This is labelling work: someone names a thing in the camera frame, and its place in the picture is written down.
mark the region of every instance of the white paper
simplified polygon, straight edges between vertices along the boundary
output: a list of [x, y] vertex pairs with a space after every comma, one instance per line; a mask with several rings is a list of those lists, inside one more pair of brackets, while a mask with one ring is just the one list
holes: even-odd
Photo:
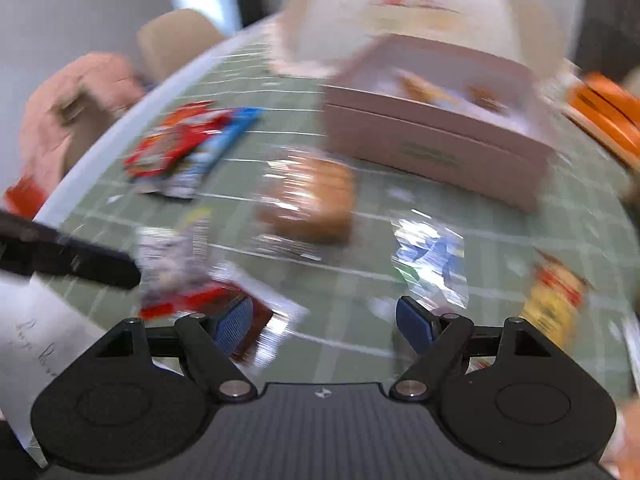
[[0, 274], [0, 298], [0, 410], [27, 447], [33, 401], [104, 331], [37, 278]]

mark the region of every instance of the clear plastic wrapper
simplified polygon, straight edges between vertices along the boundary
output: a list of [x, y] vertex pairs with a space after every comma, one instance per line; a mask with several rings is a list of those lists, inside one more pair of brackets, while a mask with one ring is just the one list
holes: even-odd
[[396, 213], [392, 225], [400, 247], [391, 261], [411, 295], [438, 316], [465, 309], [464, 238], [415, 209]]
[[351, 235], [351, 169], [317, 150], [281, 148], [268, 162], [258, 196], [257, 249], [319, 260], [318, 246]]
[[469, 359], [469, 368], [466, 373], [477, 372], [478, 370], [484, 370], [489, 366], [493, 366], [495, 363], [495, 357], [472, 357]]
[[215, 315], [234, 298], [249, 296], [253, 303], [252, 325], [233, 358], [247, 373], [256, 375], [273, 361], [281, 342], [307, 310], [231, 262], [212, 265], [208, 213], [197, 210], [179, 232], [140, 229], [140, 317], [151, 324], [167, 324], [193, 312]]
[[415, 101], [438, 106], [440, 108], [456, 108], [458, 100], [446, 89], [440, 88], [406, 70], [396, 70], [403, 92]]
[[165, 301], [207, 281], [208, 211], [196, 210], [179, 232], [157, 227], [138, 231], [136, 262], [142, 270], [142, 307]]

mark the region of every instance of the logo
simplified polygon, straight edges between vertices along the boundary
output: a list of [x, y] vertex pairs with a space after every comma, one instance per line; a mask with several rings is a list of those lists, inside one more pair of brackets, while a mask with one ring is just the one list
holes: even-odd
[[326, 388], [321, 388], [314, 393], [316, 397], [320, 397], [321, 399], [326, 399], [327, 397], [330, 397], [331, 394], [332, 394], [332, 391], [327, 390]]
[[433, 148], [428, 148], [416, 142], [405, 141], [400, 144], [400, 152], [404, 155], [412, 156], [414, 158], [420, 158], [422, 160], [428, 160], [435, 164], [442, 164], [450, 168], [455, 168], [458, 165], [456, 157], [449, 153], [441, 152]]

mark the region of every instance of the yellow snack package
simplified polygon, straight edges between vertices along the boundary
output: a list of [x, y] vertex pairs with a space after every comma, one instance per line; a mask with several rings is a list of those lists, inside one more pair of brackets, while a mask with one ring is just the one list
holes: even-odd
[[520, 317], [565, 349], [574, 334], [578, 309], [590, 284], [557, 258], [542, 252], [540, 255], [545, 263], [536, 271], [536, 283]]

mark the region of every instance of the orange package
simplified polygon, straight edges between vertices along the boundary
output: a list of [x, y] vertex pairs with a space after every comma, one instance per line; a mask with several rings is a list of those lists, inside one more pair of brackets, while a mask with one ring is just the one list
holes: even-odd
[[624, 164], [640, 160], [640, 100], [602, 74], [570, 90], [567, 116]]

